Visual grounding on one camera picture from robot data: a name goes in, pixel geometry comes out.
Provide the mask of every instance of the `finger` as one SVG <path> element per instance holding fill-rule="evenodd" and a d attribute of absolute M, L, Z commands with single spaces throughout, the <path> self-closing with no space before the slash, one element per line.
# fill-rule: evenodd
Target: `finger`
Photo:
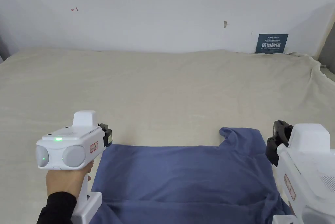
<path fill-rule="evenodd" d="M 85 171 L 85 173 L 91 172 L 92 167 L 93 167 L 93 163 L 94 163 L 94 161 L 92 160 L 91 162 L 89 162 L 89 163 L 87 164 L 87 166 L 84 167 L 83 170 Z"/>

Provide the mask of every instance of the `red label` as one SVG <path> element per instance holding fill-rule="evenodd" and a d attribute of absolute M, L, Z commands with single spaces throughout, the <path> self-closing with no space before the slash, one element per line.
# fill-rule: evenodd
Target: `red label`
<path fill-rule="evenodd" d="M 284 181 L 285 181 L 285 184 L 286 184 L 286 186 L 287 186 L 287 188 L 288 188 L 288 190 L 290 192 L 290 195 L 291 195 L 291 197 L 292 197 L 292 199 L 294 201 L 295 197 L 296 197 L 296 194 L 295 194 L 295 191 L 294 191 L 294 189 L 293 189 L 293 187 L 291 185 L 291 182 L 290 182 L 290 180 L 289 180 L 289 178 L 288 178 L 288 176 L 286 174 L 284 176 Z"/>
<path fill-rule="evenodd" d="M 99 147 L 99 144 L 98 142 L 95 142 L 94 144 L 92 144 L 90 147 L 89 147 L 89 152 L 92 153 L 94 152 L 95 150 L 97 150 Z"/>

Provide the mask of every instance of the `dark blue sign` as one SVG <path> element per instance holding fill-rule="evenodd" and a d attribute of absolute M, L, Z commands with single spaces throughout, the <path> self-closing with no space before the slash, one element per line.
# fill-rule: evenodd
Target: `dark blue sign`
<path fill-rule="evenodd" d="M 284 53 L 288 34 L 260 34 L 256 47 L 256 54 Z"/>

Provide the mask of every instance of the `person's hand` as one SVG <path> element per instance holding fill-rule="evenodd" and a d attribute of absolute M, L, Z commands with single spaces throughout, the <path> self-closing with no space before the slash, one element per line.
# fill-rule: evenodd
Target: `person's hand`
<path fill-rule="evenodd" d="M 49 170 L 46 174 L 47 196 L 67 192 L 78 199 L 86 173 L 91 172 L 93 161 L 81 170 Z"/>

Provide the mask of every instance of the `blue t-shirt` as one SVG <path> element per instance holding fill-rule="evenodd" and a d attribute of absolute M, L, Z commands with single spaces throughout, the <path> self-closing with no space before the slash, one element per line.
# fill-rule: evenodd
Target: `blue t-shirt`
<path fill-rule="evenodd" d="M 271 224 L 275 214 L 291 214 L 260 131 L 220 134 L 220 146 L 108 147 L 92 187 L 102 206 L 91 224 Z"/>

